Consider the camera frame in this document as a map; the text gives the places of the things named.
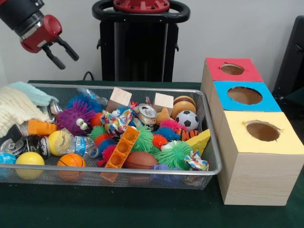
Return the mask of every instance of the metal mesh basket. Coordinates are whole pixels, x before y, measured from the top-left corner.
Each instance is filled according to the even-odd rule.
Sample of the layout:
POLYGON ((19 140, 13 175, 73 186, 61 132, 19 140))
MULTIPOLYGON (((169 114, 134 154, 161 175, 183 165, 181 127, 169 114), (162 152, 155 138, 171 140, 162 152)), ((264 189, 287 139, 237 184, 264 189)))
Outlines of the metal mesh basket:
MULTIPOLYGON (((76 88, 79 85, 50 85, 33 84, 33 86, 55 96, 60 101, 61 107, 66 107, 68 101, 78 94, 76 88)), ((110 98, 113 87, 85 86, 101 97, 110 98)), ((164 171, 164 170, 135 170, 135 169, 106 169, 98 168, 97 160, 89 158, 86 160, 86 167, 61 167, 56 166, 58 157, 52 156, 45 160, 45 166, 0 164, 0 182, 6 183, 29 183, 29 184, 55 184, 55 185, 82 185, 82 186, 111 186, 111 187, 144 187, 144 188, 173 188, 173 189, 198 189, 206 187, 213 175, 221 170, 221 161, 217 142, 206 97, 198 90, 182 89, 152 89, 152 88, 131 88, 122 89, 132 93, 132 100, 144 103, 146 96, 154 99, 156 92, 178 97, 187 95, 193 98, 197 106, 199 118, 199 131, 209 128, 211 140, 209 141, 202 159, 209 162, 209 171, 164 171), (108 182, 101 177, 101 173, 118 173, 114 183, 108 182), (19 175, 25 174, 35 176, 34 180, 25 180, 19 175)))

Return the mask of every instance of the blue box lid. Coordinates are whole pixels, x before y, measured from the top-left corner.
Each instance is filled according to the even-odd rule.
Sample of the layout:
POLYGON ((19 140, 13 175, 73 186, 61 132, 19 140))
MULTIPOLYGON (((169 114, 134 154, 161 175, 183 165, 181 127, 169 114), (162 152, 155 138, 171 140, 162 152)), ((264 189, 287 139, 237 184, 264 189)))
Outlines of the blue box lid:
POLYGON ((224 110, 281 112, 263 82, 214 82, 224 110))

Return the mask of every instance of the orange plastic block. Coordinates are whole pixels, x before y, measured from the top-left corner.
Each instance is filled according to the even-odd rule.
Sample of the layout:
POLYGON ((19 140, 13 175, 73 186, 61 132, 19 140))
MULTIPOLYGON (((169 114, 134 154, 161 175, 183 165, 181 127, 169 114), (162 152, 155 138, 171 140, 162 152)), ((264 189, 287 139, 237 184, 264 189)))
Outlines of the orange plastic block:
POLYGON ((46 123, 38 120, 28 121, 28 133, 38 135, 50 135, 57 131, 57 125, 52 123, 46 123))
MULTIPOLYGON (((128 157, 132 147, 134 146, 139 134, 140 132, 138 130, 128 126, 127 130, 124 132, 122 138, 118 142, 112 156, 105 165, 105 168, 121 169, 124 164, 124 161, 128 157)), ((118 173, 101 173, 101 177, 112 183, 115 181, 117 175, 118 173)))

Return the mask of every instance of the googly eyes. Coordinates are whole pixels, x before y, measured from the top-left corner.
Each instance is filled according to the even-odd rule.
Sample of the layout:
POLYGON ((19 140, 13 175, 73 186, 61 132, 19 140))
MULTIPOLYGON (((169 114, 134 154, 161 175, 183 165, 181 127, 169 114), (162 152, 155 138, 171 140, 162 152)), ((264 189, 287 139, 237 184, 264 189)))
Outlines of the googly eyes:
POLYGON ((81 119, 81 118, 79 118, 79 119, 76 120, 76 125, 79 126, 79 127, 82 126, 82 125, 84 125, 84 123, 85 123, 84 120, 81 119))
POLYGON ((87 129, 87 124, 84 123, 83 125, 80 126, 80 129, 85 131, 87 129))

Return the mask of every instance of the purple spiky ball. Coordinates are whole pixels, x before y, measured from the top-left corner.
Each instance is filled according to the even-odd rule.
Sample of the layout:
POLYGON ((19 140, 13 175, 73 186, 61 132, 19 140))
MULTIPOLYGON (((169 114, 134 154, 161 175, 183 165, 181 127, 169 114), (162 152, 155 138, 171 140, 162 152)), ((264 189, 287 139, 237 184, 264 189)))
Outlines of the purple spiky ball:
POLYGON ((95 116, 95 112, 90 110, 90 106, 81 101, 74 101, 73 106, 58 114, 58 129, 66 128, 74 136, 87 134, 90 120, 95 116))

